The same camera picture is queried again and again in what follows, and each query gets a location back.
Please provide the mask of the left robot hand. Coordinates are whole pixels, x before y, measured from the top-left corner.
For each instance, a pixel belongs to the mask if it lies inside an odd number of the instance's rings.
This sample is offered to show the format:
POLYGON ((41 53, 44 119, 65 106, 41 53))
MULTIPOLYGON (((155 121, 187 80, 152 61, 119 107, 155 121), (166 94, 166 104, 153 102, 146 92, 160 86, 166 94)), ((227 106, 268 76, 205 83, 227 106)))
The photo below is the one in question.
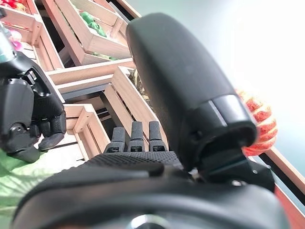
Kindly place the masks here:
POLYGON ((63 103, 42 68, 14 51, 0 64, 0 147, 33 163, 66 133, 63 103))

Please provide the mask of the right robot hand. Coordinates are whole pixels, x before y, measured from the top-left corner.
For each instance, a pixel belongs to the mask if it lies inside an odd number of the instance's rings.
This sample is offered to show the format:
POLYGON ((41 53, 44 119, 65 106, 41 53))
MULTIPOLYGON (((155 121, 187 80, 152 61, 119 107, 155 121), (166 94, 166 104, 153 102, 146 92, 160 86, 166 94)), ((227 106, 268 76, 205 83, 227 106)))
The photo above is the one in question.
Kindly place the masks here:
POLYGON ((255 120, 204 46, 177 20, 132 20, 127 43, 169 152, 100 154, 39 183, 13 229, 288 229, 269 167, 243 148, 255 120))

